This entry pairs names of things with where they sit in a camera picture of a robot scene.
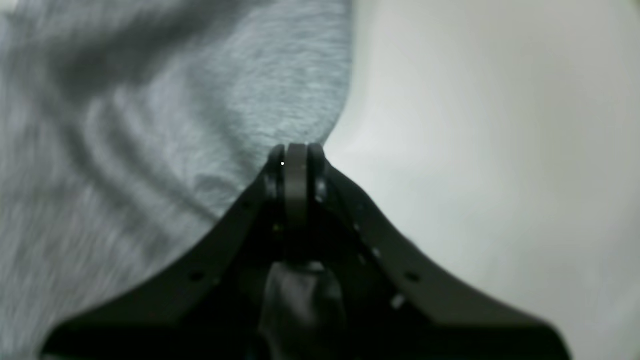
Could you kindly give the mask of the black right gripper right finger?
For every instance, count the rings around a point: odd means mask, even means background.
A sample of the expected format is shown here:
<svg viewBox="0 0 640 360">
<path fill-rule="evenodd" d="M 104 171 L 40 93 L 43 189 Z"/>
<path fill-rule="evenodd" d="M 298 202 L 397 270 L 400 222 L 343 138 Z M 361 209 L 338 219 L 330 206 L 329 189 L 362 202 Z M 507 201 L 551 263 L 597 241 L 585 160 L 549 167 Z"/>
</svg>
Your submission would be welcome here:
<svg viewBox="0 0 640 360">
<path fill-rule="evenodd" d="M 286 150 L 288 257 L 334 273 L 354 360 L 569 360 L 546 321 L 456 278 L 400 233 L 318 144 Z"/>
</svg>

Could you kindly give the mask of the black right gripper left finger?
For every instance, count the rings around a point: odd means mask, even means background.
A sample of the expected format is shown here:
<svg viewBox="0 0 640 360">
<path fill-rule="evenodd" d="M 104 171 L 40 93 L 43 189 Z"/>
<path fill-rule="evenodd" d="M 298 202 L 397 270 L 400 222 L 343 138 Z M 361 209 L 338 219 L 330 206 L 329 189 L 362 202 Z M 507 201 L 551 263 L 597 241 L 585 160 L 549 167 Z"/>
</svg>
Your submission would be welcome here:
<svg viewBox="0 0 640 360">
<path fill-rule="evenodd" d="M 256 180 L 205 237 L 157 275 L 62 321 L 44 360 L 269 360 L 259 332 L 265 284 L 282 255 L 282 162 Z"/>
</svg>

